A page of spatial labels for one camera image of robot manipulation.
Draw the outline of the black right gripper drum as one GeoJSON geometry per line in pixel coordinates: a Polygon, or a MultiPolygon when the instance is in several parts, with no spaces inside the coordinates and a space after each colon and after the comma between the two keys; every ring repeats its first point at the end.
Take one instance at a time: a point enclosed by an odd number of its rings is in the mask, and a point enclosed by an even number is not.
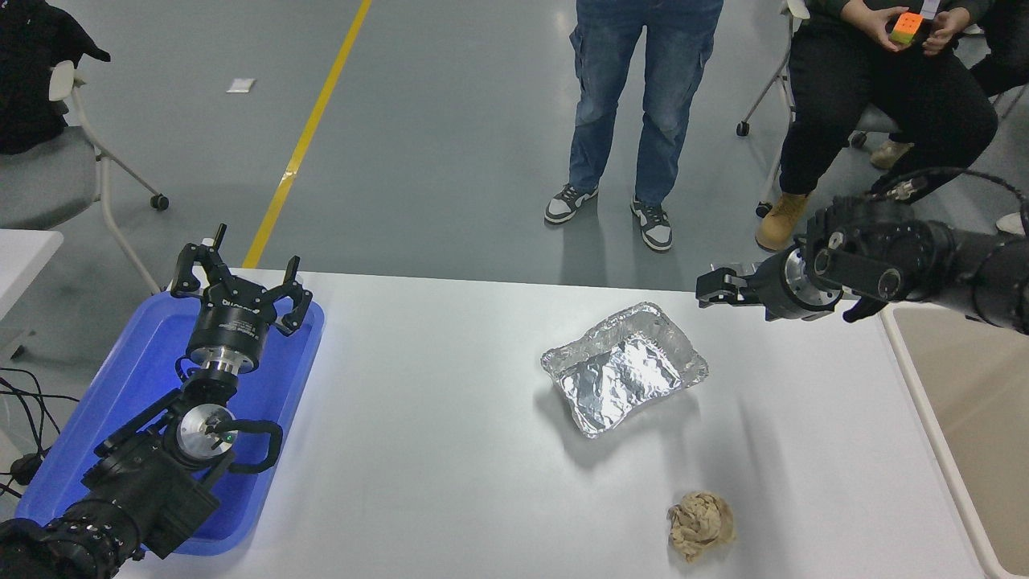
{"type": "Polygon", "coordinates": [[[801,307],[786,278],[787,264],[794,253],[794,249],[787,249],[773,254],[762,261],[751,280],[751,287],[765,309],[766,322],[801,318],[801,307]]]}

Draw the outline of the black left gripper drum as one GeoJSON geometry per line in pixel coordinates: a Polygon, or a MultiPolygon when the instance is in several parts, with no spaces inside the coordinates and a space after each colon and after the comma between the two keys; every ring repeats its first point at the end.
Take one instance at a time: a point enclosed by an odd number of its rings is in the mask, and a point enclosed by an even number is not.
{"type": "Polygon", "coordinates": [[[205,351],[227,348],[249,360],[264,352],[269,327],[278,318],[276,307],[264,298],[243,290],[209,286],[201,293],[201,311],[185,352],[201,360],[205,351]]]}

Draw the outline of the seated person's left hand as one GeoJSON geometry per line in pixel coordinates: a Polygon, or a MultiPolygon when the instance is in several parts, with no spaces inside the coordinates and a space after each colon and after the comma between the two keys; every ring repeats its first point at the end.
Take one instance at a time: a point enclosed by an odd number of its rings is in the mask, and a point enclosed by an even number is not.
{"type": "Polygon", "coordinates": [[[938,12],[936,19],[931,23],[929,36],[923,42],[923,55],[941,55],[952,43],[955,36],[962,33],[972,22],[973,16],[963,7],[938,12]]]}

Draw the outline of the seated person's right hand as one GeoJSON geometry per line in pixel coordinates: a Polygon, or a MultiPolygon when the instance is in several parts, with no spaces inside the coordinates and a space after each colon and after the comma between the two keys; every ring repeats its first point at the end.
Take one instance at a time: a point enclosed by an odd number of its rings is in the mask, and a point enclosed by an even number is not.
{"type": "Polygon", "coordinates": [[[878,47],[895,55],[898,51],[903,51],[910,45],[892,40],[887,27],[891,19],[901,16],[907,11],[908,8],[904,6],[890,7],[886,10],[871,10],[864,1],[848,1],[839,11],[839,19],[860,30],[878,47]]]}

